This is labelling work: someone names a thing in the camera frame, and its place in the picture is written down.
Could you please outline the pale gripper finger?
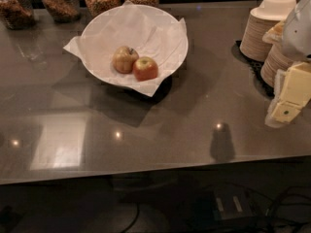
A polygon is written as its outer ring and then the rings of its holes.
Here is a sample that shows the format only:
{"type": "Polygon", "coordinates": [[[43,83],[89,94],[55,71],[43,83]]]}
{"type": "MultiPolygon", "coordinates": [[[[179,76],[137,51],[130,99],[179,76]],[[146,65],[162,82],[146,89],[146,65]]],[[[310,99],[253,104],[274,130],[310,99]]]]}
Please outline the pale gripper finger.
{"type": "Polygon", "coordinates": [[[274,98],[272,99],[265,117],[265,124],[272,128],[281,128],[288,124],[290,107],[288,102],[281,97],[285,90],[284,85],[287,78],[287,71],[278,70],[274,81],[274,98]]]}

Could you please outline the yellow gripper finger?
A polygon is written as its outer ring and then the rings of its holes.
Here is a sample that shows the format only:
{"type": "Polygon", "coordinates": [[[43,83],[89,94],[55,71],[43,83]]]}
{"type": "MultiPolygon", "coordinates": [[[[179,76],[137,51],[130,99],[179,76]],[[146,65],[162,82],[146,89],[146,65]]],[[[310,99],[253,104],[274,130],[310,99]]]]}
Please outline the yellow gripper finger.
{"type": "Polygon", "coordinates": [[[311,64],[299,62],[287,70],[287,78],[281,97],[291,109],[288,122],[292,122],[311,100],[311,64]]]}

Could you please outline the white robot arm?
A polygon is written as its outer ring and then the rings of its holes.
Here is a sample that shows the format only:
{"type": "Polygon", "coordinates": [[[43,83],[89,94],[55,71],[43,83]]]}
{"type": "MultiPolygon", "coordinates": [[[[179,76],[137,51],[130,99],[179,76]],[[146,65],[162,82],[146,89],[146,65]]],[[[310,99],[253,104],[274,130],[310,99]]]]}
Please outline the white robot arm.
{"type": "Polygon", "coordinates": [[[285,21],[263,39],[280,44],[281,53],[294,62],[286,71],[277,71],[274,98],[265,118],[266,125],[280,128],[290,124],[311,100],[311,0],[299,0],[285,21]]]}

